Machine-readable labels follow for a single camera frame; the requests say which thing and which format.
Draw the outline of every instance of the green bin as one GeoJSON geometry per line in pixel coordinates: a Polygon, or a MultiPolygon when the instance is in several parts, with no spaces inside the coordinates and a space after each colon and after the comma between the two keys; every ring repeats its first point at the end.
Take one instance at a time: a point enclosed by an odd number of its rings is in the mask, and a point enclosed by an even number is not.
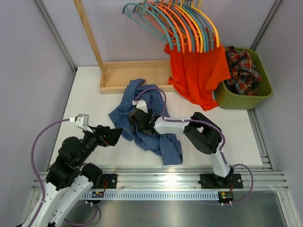
{"type": "Polygon", "coordinates": [[[227,89],[224,82],[218,84],[214,91],[214,97],[222,109],[242,109],[249,110],[254,108],[264,99],[272,95],[272,88],[264,71],[263,65],[256,52],[250,49],[236,48],[237,51],[246,50],[252,59],[253,64],[257,67],[257,72],[261,75],[262,81],[259,82],[258,96],[244,96],[232,93],[227,89]]]}

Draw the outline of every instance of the olive green basket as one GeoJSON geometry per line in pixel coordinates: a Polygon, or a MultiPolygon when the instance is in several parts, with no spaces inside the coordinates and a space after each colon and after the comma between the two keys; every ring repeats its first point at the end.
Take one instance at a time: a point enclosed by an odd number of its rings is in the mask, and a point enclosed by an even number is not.
{"type": "Polygon", "coordinates": [[[273,90],[264,71],[263,65],[256,52],[250,49],[236,48],[237,51],[246,50],[252,59],[253,64],[257,67],[257,72],[261,75],[262,81],[258,85],[258,96],[244,96],[232,93],[227,89],[224,82],[219,83],[218,88],[214,91],[214,97],[222,109],[242,109],[249,110],[254,108],[263,100],[269,98],[273,90]]]}

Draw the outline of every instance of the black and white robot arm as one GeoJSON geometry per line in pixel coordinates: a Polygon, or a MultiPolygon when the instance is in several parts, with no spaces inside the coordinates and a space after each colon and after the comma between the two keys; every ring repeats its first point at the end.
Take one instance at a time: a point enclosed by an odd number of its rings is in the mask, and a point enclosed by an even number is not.
{"type": "Polygon", "coordinates": [[[61,226],[84,192],[101,183],[102,170],[92,163],[84,162],[98,146],[114,146],[123,129],[110,129],[102,125],[90,127],[89,116],[84,114],[71,118],[71,121],[83,130],[84,138],[69,137],[63,141],[58,157],[46,176],[45,197],[40,196],[21,227],[61,226]]]}
{"type": "Polygon", "coordinates": [[[136,108],[128,116],[133,132],[138,130],[149,135],[166,133],[185,135],[197,150],[208,155],[218,184],[223,186],[229,183],[233,174],[233,168],[225,164],[219,150],[222,143],[220,133],[209,126],[213,125],[221,130],[217,125],[199,112],[195,112],[191,117],[165,117],[163,119],[159,115],[153,115],[152,110],[147,108],[143,100],[138,100],[133,105],[136,108]],[[206,122],[208,125],[199,122],[190,122],[190,120],[206,122]]]}

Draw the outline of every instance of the gray floor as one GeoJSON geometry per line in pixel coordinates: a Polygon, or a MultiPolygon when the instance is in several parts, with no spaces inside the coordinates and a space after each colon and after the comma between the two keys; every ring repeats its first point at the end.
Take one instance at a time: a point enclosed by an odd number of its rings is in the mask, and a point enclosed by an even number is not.
{"type": "MultiPolygon", "coordinates": [[[[243,194],[238,192],[236,199],[243,194]]],[[[286,227],[274,192],[254,192],[231,207],[205,205],[204,201],[103,201],[101,220],[91,227],[286,227]]],[[[94,209],[82,205],[70,212],[76,223],[88,221],[94,209]]]]}

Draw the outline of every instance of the wooden base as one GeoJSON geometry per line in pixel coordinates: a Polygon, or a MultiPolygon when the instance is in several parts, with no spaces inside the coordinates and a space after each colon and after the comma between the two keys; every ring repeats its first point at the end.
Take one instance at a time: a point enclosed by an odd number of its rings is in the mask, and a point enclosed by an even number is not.
{"type": "Polygon", "coordinates": [[[172,85],[168,85],[171,76],[169,60],[156,61],[114,61],[106,62],[106,81],[101,77],[101,94],[124,93],[130,80],[146,79],[145,84],[156,84],[166,92],[175,91],[172,85]]]}

